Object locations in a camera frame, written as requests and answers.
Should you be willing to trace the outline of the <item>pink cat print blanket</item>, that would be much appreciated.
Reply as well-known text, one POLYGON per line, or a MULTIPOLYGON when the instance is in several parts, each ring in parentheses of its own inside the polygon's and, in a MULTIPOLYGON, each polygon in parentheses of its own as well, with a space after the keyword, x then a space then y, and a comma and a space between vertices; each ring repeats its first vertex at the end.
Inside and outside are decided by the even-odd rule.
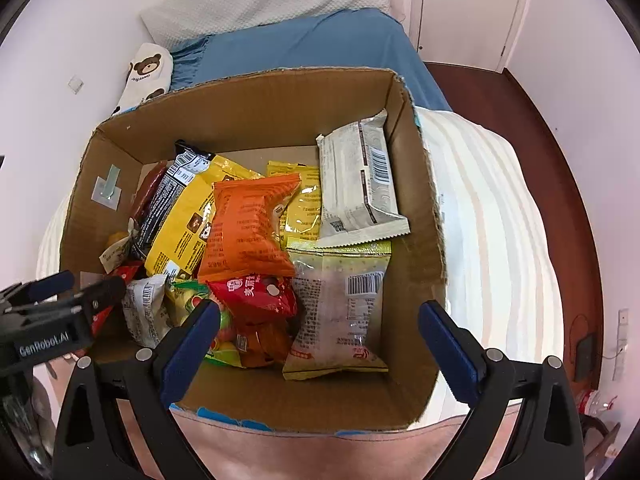
POLYGON ((390 434, 278 434, 173 410, 217 479, 421 479, 464 421, 463 413, 390 434))

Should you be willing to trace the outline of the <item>white crinkled small packet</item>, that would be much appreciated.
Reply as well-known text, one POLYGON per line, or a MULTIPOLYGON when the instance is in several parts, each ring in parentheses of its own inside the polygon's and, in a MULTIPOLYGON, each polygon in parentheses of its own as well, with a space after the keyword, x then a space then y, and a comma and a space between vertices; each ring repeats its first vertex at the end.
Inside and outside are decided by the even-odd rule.
POLYGON ((130 335, 142 347, 156 348, 171 330, 164 306, 165 274, 131 281, 122 300, 122 310, 130 335))

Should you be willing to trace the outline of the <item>green fruit candy packet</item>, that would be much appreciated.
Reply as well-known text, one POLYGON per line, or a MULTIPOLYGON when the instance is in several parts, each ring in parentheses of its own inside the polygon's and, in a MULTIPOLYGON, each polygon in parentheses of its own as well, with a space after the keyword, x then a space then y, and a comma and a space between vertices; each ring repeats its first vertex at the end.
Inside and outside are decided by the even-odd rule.
POLYGON ((165 304, 171 323, 181 325, 189 314, 205 299, 212 300, 219 310, 219 327, 207 350, 206 359, 218 365, 242 368, 240 352, 236 348, 236 330, 231 311, 213 295, 207 285, 197 280, 168 278, 165 304))

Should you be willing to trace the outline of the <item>bear print white pillow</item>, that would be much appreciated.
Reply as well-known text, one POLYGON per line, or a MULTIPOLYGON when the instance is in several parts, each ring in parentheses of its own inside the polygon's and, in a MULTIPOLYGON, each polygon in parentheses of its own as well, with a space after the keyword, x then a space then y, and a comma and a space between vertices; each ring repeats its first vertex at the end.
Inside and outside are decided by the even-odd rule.
POLYGON ((174 71, 174 59, 158 44, 145 42, 129 63, 126 84, 114 109, 117 115, 167 93, 174 71))

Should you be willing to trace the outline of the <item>white grey snack packet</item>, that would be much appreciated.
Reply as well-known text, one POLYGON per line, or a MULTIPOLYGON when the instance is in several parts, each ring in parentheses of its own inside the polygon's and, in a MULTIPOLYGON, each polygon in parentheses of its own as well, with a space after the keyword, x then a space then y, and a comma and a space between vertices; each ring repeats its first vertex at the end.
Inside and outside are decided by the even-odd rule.
POLYGON ((409 220, 398 210, 386 118, 381 110, 317 136, 320 247, 366 244, 410 233, 409 220))

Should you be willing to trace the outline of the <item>small yellow snack packet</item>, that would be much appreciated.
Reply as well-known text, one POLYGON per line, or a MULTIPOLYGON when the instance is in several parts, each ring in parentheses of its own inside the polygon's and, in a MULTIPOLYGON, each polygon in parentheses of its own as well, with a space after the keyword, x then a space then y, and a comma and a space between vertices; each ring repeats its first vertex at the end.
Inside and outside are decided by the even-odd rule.
POLYGON ((298 174, 300 177, 300 187, 280 218, 281 244, 316 240, 321 221, 320 169, 292 162, 267 162, 267 176, 278 174, 298 174))

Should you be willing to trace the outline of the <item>blue bed sheet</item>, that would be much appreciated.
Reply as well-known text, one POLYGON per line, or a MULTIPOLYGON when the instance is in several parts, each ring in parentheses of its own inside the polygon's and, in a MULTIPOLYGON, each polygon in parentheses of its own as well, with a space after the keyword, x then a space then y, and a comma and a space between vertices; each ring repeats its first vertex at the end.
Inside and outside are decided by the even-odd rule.
POLYGON ((451 110, 398 21, 378 9, 343 10, 188 41, 171 52, 172 91, 238 75, 297 67, 392 70, 413 103, 451 110))

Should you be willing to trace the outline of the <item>black wall socket plug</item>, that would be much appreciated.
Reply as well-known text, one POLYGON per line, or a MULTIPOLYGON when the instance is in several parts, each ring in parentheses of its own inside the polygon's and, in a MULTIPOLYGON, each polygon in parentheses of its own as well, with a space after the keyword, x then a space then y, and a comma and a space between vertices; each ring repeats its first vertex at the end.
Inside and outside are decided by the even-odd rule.
POLYGON ((596 362, 596 342, 596 334, 589 333, 576 344, 574 382, 586 380, 593 371, 596 362))

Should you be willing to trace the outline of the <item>brown round candy wrapper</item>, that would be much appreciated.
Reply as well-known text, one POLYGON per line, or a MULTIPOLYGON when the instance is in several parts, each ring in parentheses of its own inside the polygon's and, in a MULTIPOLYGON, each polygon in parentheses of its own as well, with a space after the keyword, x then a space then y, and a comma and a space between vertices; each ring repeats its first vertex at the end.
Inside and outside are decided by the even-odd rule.
POLYGON ((126 260, 134 234, 136 234, 136 222, 130 218, 126 231, 116 232, 108 238, 107 248, 99 255, 100 263, 106 273, 112 273, 126 260))

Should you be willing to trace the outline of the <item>clear yellow top snack bag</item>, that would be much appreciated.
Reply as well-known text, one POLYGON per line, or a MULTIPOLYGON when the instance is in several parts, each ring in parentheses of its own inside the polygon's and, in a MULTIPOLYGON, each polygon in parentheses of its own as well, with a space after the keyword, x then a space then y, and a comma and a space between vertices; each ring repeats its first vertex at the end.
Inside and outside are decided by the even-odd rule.
POLYGON ((300 240, 288 245, 288 255, 303 314, 284 378, 301 382, 337 372, 386 373, 378 347, 392 244, 322 248, 300 240))

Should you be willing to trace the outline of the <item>small orange snack packet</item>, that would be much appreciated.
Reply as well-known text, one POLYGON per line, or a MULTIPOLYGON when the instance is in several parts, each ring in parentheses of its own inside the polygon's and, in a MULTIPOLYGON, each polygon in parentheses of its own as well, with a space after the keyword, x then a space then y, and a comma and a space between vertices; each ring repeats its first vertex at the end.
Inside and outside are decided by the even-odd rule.
POLYGON ((283 365, 292 346, 285 322, 236 326, 235 347, 242 367, 283 365))

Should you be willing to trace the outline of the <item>cardboard box blue outside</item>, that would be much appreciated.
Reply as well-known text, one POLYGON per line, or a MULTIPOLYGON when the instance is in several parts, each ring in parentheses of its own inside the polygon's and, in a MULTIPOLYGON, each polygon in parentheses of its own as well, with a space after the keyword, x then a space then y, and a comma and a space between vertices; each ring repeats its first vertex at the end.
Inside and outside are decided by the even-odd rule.
POLYGON ((278 370, 203 364, 181 400, 276 431, 401 430, 424 413, 437 367, 418 330, 426 300, 442 298, 444 241, 431 164, 410 94, 388 70, 272 70, 172 92, 99 124, 79 164, 60 245, 60 266, 100 272, 107 239, 128 222, 142 172, 183 140, 257 167, 259 151, 307 156, 318 136, 385 112, 399 211, 410 231, 395 238, 383 283, 383 373, 339 372, 290 382, 278 370))

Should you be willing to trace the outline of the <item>red spicy strip packet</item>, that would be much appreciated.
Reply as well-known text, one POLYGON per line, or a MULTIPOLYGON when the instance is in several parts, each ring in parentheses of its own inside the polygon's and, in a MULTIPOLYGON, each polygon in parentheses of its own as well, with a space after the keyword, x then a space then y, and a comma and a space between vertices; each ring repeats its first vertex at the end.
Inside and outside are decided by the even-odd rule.
POLYGON ((128 260, 108 274, 107 286, 101 289, 98 298, 91 301, 91 333, 94 338, 102 332, 111 313, 122 302, 126 286, 140 273, 142 266, 141 260, 128 260))

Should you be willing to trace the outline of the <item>dark red snack packet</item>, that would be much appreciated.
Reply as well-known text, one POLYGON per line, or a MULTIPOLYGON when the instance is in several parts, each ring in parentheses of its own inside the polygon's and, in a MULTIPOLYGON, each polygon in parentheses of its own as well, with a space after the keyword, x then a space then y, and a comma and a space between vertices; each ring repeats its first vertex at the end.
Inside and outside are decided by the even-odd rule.
POLYGON ((163 175, 167 170, 167 160, 157 162, 153 168, 144 176, 139 185, 134 198, 132 199, 129 218, 134 220, 138 226, 142 223, 149 209, 157 187, 160 185, 163 175))

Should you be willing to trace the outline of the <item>yellow black snack bag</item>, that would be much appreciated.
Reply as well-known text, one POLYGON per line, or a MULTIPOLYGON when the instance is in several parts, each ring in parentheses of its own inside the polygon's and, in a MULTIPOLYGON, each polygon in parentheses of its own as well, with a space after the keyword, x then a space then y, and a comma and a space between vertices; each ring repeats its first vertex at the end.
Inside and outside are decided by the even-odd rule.
POLYGON ((231 159, 175 144, 176 157, 160 178, 132 250, 148 275, 190 278, 204 256, 216 206, 214 184, 258 179, 231 159))

